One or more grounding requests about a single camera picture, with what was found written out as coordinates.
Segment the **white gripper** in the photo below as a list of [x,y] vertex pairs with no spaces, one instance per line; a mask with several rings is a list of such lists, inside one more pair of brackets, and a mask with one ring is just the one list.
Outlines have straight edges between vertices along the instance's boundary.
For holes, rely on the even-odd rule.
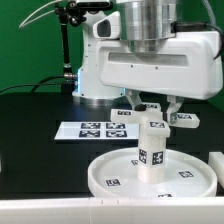
[[204,100],[222,89],[219,41],[215,31],[179,32],[156,53],[132,53],[125,41],[101,41],[96,47],[99,78],[105,85],[126,88],[133,111],[146,110],[138,91],[171,95],[166,115],[174,125],[183,97]]

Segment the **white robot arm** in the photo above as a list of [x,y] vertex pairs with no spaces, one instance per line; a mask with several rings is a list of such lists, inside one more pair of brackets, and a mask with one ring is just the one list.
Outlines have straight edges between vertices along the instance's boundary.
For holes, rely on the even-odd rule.
[[89,103],[126,95],[142,108],[139,94],[163,94],[171,126],[196,128],[181,113],[186,98],[208,99],[222,88],[222,31],[209,23],[179,22],[177,0],[117,0],[118,10],[87,12],[84,56],[76,95]]

